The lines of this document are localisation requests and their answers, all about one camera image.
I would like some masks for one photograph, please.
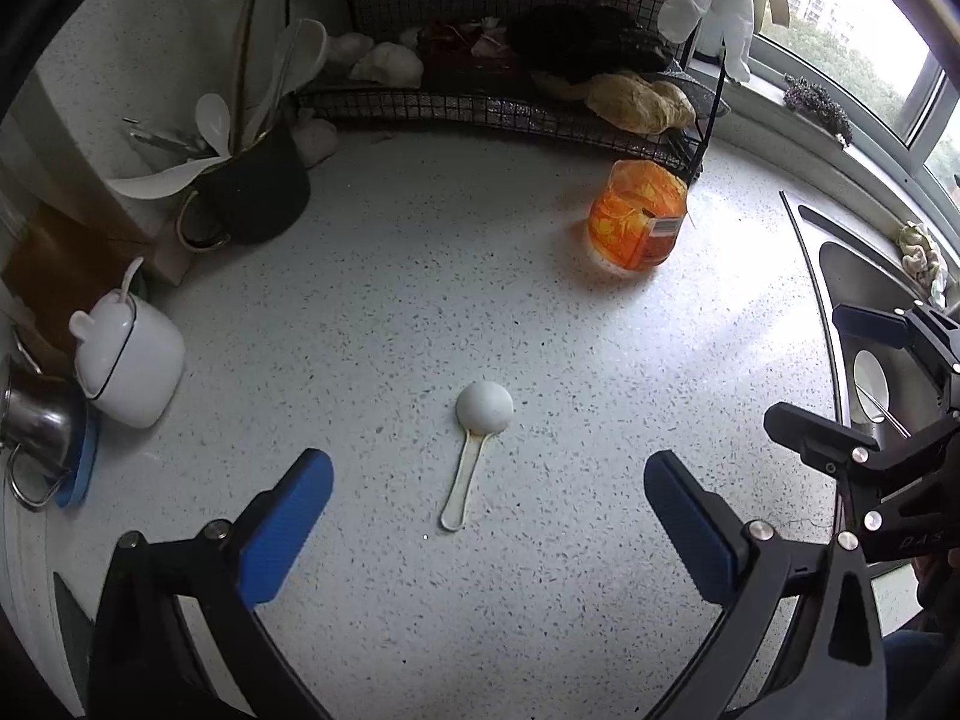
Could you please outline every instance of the white spoon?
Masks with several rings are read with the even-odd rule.
[[[138,200],[159,200],[169,197],[181,189],[185,189],[194,178],[208,167],[226,162],[229,157],[205,157],[193,162],[184,162],[182,165],[170,167],[168,170],[155,172],[152,175],[141,175],[139,178],[108,178],[104,181],[110,189],[125,197],[135,197]]]
[[[277,107],[276,100],[317,77],[329,52],[330,39],[326,28],[318,20],[296,20],[280,33],[274,51],[274,74],[263,100],[253,112],[253,118],[244,127],[244,146],[251,146],[256,139],[263,122]]]
[[[507,429],[513,416],[514,399],[496,382],[473,382],[457,398],[457,419],[467,437],[464,438],[453,488],[440,513],[440,525],[448,531],[459,531],[464,527],[470,480],[480,453],[489,437]]]
[[[123,282],[120,284],[120,299],[118,303],[126,303],[127,295],[130,294],[130,285],[133,284],[133,276],[136,275],[136,271],[143,264],[143,257],[136,257],[131,264],[127,266],[126,272],[123,274]]]
[[[194,111],[200,135],[219,156],[230,156],[230,109],[220,95],[203,95]]]

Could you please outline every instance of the orange jar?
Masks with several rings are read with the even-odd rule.
[[[587,220],[590,242],[626,271],[659,265],[673,251],[686,216],[686,184],[648,160],[613,165]]]

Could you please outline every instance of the window sill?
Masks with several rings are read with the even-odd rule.
[[[688,71],[710,88],[716,85],[719,67],[693,59]],[[928,225],[941,245],[953,276],[960,274],[960,235],[946,217],[928,214],[915,200],[921,197],[933,206],[920,184],[892,158],[888,164],[868,156],[867,136],[854,129],[853,145],[841,148],[837,139],[784,105],[784,92],[753,74],[746,84],[727,82],[724,100],[731,113],[717,119],[716,137],[755,153],[791,175],[846,205],[882,234],[893,240],[902,225],[921,221]],[[872,153],[880,149],[875,146]]]

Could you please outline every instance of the tree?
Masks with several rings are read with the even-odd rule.
[[[953,138],[944,132],[926,161],[926,166],[936,177],[947,193],[954,191],[957,182],[954,175],[960,173],[960,148],[957,148]]]
[[[844,46],[829,32],[790,15],[790,26],[766,22],[763,34],[829,76],[891,127],[904,107],[904,97],[877,74],[870,57]]]
[[[789,49],[817,68],[825,76],[840,84],[867,106],[888,127],[892,127],[904,107],[904,97],[893,84],[877,74],[870,57],[856,49],[844,46],[829,32],[790,14],[790,26],[770,22],[769,13],[763,21],[763,35]],[[957,194],[954,175],[960,173],[960,146],[949,133],[944,132],[926,161],[930,172],[949,194]]]

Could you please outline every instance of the blue gripper pad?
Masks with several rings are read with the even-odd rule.
[[[656,452],[643,469],[643,491],[693,584],[707,603],[728,605],[736,595],[737,555],[714,528],[692,485],[700,495],[713,494],[705,493],[670,451]]]
[[[275,598],[333,493],[330,457],[318,449],[306,453],[299,476],[278,486],[272,509],[240,552],[237,592],[247,608]]]
[[[910,338],[903,317],[846,303],[833,309],[833,326],[845,336],[868,338],[894,349],[904,348]]]

